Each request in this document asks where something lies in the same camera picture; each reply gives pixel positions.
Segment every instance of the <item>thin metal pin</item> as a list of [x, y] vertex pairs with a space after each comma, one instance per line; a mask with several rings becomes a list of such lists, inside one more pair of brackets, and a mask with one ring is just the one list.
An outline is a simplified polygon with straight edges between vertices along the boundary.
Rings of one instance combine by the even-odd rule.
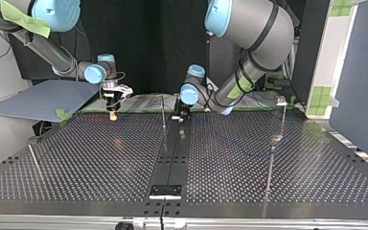
[[165, 117], [165, 112], [164, 112], [164, 97], [163, 95], [161, 95], [161, 112], [163, 115], [163, 128], [166, 128], [166, 117]]

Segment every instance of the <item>black bracket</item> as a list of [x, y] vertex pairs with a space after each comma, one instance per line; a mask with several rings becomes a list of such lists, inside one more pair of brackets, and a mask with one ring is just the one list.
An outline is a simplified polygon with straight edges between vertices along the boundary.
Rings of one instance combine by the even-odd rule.
[[150, 199], [181, 199], [181, 185], [153, 185], [150, 190]]

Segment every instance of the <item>black curtain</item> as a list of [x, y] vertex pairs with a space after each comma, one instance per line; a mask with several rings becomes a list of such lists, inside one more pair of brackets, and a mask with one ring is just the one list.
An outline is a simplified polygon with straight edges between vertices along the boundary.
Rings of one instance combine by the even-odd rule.
[[176, 93], [188, 66], [206, 65], [206, 0], [81, 0], [93, 55], [115, 55], [135, 94]]

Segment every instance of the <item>metal rod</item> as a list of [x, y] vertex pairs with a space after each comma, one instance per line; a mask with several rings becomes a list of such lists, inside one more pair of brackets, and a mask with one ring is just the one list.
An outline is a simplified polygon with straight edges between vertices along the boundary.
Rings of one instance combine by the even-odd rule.
[[270, 193], [271, 176], [273, 175], [273, 164], [274, 164], [274, 149], [270, 153], [270, 160], [268, 162], [268, 176], [267, 185], [265, 187], [265, 192]]
[[43, 173], [41, 172], [40, 165], [37, 161], [37, 158], [35, 157], [35, 152], [33, 150], [32, 145], [28, 145], [29, 151], [31, 152], [32, 158], [34, 160], [34, 164], [37, 167], [38, 174], [40, 175], [41, 181], [44, 183]]
[[280, 135], [283, 137], [283, 132], [284, 132], [284, 129], [285, 129], [285, 122], [286, 122], [286, 112], [287, 112], [287, 106], [285, 105], [285, 108], [283, 110], [283, 119], [282, 119], [282, 130], [281, 130], [281, 133]]
[[161, 112], [163, 114], [163, 128], [166, 128], [166, 117], [164, 113], [164, 97], [161, 95]]

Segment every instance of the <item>black panel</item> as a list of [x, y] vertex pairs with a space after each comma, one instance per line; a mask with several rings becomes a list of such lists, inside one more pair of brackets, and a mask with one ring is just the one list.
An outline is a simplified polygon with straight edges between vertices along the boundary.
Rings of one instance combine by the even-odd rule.
[[368, 1], [357, 10], [336, 98], [331, 126], [368, 153]]
[[303, 103], [309, 98], [329, 6], [330, 0], [308, 0], [306, 3], [292, 77], [295, 91]]

